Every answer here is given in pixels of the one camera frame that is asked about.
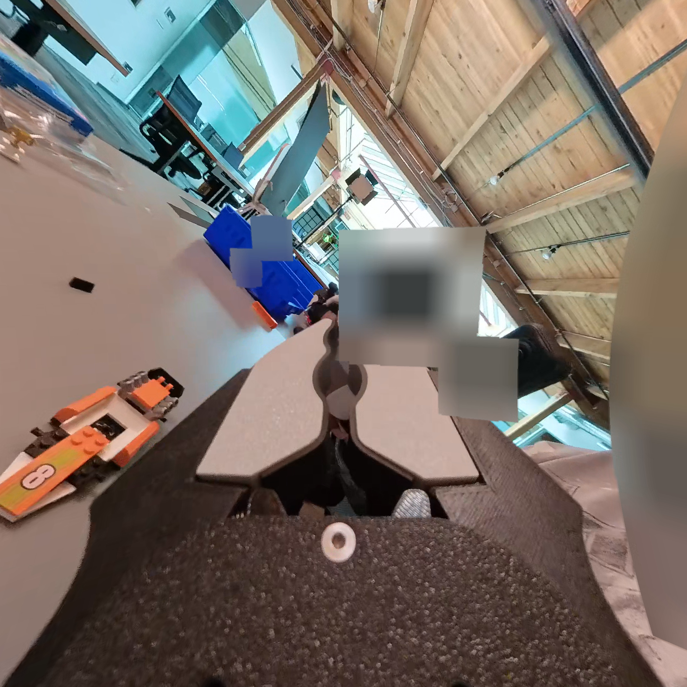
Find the blue cardboard box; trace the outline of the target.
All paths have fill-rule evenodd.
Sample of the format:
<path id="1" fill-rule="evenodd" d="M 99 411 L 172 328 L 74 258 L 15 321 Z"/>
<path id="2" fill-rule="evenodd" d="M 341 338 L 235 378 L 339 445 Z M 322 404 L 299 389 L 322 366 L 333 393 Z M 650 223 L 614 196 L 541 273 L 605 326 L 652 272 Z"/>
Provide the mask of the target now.
<path id="1" fill-rule="evenodd" d="M 89 120 L 52 75 L 12 43 L 1 44 L 1 94 L 17 96 L 38 114 L 59 119 L 82 140 L 93 133 Z"/>

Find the orange white lego car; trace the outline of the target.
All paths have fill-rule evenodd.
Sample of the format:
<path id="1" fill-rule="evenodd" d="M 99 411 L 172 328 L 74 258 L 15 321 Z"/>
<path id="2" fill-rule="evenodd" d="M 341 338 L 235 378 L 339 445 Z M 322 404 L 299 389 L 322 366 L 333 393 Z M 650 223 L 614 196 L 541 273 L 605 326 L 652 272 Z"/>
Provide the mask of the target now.
<path id="1" fill-rule="evenodd" d="M 136 372 L 57 411 L 1 474 L 1 516 L 16 522 L 125 468 L 159 432 L 184 386 L 162 367 Z"/>

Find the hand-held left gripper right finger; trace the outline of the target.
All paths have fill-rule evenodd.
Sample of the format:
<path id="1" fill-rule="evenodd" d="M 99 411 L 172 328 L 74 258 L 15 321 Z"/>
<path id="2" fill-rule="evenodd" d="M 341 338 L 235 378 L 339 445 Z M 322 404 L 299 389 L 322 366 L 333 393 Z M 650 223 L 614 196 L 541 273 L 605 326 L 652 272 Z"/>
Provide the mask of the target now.
<path id="1" fill-rule="evenodd" d="M 348 387 L 346 464 L 373 501 L 395 502 L 408 488 L 480 483 L 457 426 L 438 411 L 426 368 L 350 364 Z"/>

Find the blue storage bin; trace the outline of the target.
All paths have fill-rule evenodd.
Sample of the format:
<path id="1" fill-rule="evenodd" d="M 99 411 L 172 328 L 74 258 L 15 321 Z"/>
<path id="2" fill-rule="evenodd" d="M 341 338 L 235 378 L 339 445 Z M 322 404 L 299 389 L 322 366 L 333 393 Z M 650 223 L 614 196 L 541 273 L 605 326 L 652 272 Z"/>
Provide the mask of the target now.
<path id="1" fill-rule="evenodd" d="M 204 233 L 214 253 L 276 322 L 301 313 L 310 304 L 319 281 L 293 252 L 293 222 L 257 214 L 244 219 L 224 207 Z"/>

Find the clear plastic bag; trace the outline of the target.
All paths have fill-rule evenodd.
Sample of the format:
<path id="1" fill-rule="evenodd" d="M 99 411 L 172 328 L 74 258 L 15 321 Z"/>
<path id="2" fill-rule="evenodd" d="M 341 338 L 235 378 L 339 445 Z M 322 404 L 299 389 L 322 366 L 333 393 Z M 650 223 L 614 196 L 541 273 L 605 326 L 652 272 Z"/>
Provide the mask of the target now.
<path id="1" fill-rule="evenodd" d="M 108 164 L 99 159 L 81 139 L 59 119 L 38 114 L 30 104 L 17 96 L 1 95 L 1 124 L 17 126 L 30 133 L 36 143 L 24 153 L 1 158 L 16 167 L 27 166 L 28 160 L 50 167 L 62 176 L 90 187 L 108 198 L 124 201 L 125 183 Z"/>

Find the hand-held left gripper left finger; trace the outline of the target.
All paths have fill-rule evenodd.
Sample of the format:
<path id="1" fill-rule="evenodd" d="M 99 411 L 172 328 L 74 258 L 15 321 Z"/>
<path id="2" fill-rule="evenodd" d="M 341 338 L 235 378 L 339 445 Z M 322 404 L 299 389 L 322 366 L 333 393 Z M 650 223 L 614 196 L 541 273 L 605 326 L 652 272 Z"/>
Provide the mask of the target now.
<path id="1" fill-rule="evenodd" d="M 199 481 L 258 486 L 321 445 L 328 430 L 321 377 L 333 328 L 321 320 L 253 365 L 196 469 Z"/>

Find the black office chair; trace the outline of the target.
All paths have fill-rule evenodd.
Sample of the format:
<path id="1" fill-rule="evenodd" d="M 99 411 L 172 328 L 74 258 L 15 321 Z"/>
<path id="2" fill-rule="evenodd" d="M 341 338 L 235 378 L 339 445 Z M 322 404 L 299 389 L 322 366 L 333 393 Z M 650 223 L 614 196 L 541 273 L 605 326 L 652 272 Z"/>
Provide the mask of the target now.
<path id="1" fill-rule="evenodd" d="M 143 164 L 160 175 L 166 168 L 170 176 L 182 172 L 201 180 L 203 174 L 192 158 L 204 152 L 198 137 L 192 133 L 194 119 L 201 101 L 178 75 L 166 96 L 166 101 L 140 125 L 140 133 L 151 143 L 158 155 L 156 161 Z"/>

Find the studio light panel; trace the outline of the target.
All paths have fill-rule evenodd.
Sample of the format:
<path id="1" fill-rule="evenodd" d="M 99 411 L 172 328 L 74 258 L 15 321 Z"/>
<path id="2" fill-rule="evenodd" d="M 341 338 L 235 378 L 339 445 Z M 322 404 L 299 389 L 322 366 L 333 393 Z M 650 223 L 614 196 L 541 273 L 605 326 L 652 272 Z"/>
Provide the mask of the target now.
<path id="1" fill-rule="evenodd" d="M 346 198 L 344 203 L 355 202 L 358 205 L 366 206 L 377 195 L 376 189 L 379 180 L 374 173 L 366 167 L 359 167 L 344 180 Z"/>

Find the small gold trophy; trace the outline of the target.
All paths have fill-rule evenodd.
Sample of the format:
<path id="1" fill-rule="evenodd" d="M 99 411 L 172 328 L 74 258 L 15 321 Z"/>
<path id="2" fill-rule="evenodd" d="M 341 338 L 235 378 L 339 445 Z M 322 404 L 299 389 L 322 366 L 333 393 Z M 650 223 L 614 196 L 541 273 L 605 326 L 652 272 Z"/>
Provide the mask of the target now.
<path id="1" fill-rule="evenodd" d="M 27 148 L 36 143 L 34 137 L 27 131 L 7 124 L 1 124 L 1 153 L 15 155 L 24 153 Z"/>

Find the wooden desk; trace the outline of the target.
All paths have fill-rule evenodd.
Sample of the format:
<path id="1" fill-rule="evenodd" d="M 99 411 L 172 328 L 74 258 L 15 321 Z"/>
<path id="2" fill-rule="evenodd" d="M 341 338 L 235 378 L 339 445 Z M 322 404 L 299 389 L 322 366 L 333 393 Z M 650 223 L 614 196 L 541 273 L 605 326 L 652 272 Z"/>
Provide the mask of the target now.
<path id="1" fill-rule="evenodd" d="M 190 124 L 183 114 L 175 108 L 175 106 L 167 99 L 161 91 L 157 91 L 156 95 L 170 114 L 184 127 L 184 133 L 180 136 L 180 140 L 172 145 L 170 153 L 166 156 L 161 156 L 152 170 L 157 174 L 162 175 L 165 168 L 170 166 L 173 161 L 180 155 L 182 148 L 187 143 L 193 143 L 195 147 L 200 148 L 214 164 L 212 170 L 219 179 L 228 185 L 230 189 L 240 190 L 243 193 L 245 203 L 253 204 L 256 207 L 260 205 L 258 202 L 257 192 L 251 189 L 246 183 L 245 179 L 238 173 L 238 171 L 228 164 L 225 158 L 216 150 L 210 142 L 208 142 L 201 133 L 199 133 L 192 124 Z"/>
<path id="2" fill-rule="evenodd" d="M 81 64 L 87 65 L 100 55 L 124 76 L 133 71 L 116 59 L 66 1 L 2 1 L 1 15 L 20 22 L 10 39 L 30 57 L 35 57 L 51 37 Z"/>

